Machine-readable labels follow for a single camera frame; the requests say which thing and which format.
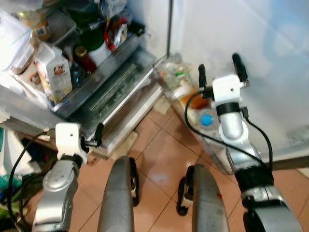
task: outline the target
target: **white refrigerator wall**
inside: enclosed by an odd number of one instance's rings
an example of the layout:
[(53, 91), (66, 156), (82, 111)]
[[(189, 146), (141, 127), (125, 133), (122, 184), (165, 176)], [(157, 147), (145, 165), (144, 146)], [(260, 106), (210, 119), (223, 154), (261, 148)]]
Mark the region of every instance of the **white refrigerator wall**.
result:
[[(231, 57), (238, 52), (251, 83), (242, 91), (251, 121), (269, 135), (275, 154), (309, 153), (286, 138), (309, 124), (309, 1), (175, 0), (172, 49), (196, 70), (204, 63), (208, 84), (234, 72)], [(267, 151), (261, 135), (250, 133)]]
[(146, 25), (147, 34), (141, 45), (157, 58), (167, 53), (168, 39), (168, 0), (128, 0), (134, 19)]

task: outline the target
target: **blue bottle cap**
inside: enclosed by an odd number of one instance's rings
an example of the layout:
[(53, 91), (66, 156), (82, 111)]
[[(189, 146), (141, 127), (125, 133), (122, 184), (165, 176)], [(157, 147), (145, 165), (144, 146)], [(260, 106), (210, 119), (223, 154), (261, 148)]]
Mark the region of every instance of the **blue bottle cap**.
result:
[(212, 125), (213, 122), (213, 116), (212, 115), (202, 115), (201, 116), (201, 124), (204, 127)]

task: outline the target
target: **food package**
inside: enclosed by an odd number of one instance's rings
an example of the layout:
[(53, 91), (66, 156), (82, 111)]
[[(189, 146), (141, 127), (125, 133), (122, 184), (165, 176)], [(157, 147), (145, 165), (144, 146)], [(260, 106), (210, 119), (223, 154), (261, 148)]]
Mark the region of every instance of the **food package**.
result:
[(42, 11), (26, 11), (18, 13), (23, 24), (33, 29), (33, 32), (42, 41), (48, 41), (52, 37), (48, 21)]
[(72, 91), (69, 62), (62, 56), (61, 49), (50, 48), (45, 43), (35, 60), (45, 95), (56, 105)]
[(30, 85), (32, 88), (44, 92), (43, 85), (41, 83), (40, 75), (38, 72), (37, 66), (32, 62), (26, 71), (21, 74), (17, 75), (17, 80), (23, 81), (24, 83)]

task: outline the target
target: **tiled floor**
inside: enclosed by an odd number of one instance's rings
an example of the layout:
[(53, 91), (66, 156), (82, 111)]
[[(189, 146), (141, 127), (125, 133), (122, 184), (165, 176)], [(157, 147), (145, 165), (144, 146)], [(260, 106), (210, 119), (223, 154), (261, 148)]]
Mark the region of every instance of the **tiled floor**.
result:
[[(244, 208), (232, 176), (211, 164), (186, 126), (172, 109), (166, 115), (151, 111), (137, 126), (139, 138), (129, 156), (136, 159), (140, 175), (140, 204), (134, 208), (136, 232), (190, 232), (192, 209), (185, 217), (176, 213), (177, 188), (188, 166), (201, 163), (216, 179), (229, 216), (231, 232), (244, 232)], [(113, 160), (100, 160), (81, 169), (74, 197), (71, 232), (96, 232), (102, 195)], [(298, 171), (274, 172), (275, 184), (309, 232), (309, 179)]]

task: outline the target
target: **blue object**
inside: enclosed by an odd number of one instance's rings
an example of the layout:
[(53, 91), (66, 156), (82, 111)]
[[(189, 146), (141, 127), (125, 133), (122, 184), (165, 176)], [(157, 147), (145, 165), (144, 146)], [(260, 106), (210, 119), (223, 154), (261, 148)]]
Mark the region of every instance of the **blue object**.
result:
[(202, 115), (201, 116), (201, 124), (204, 127), (210, 126), (213, 123), (213, 116), (212, 115)]
[(71, 82), (73, 88), (79, 88), (82, 86), (85, 79), (85, 70), (73, 61), (72, 66), (70, 67), (71, 73)]

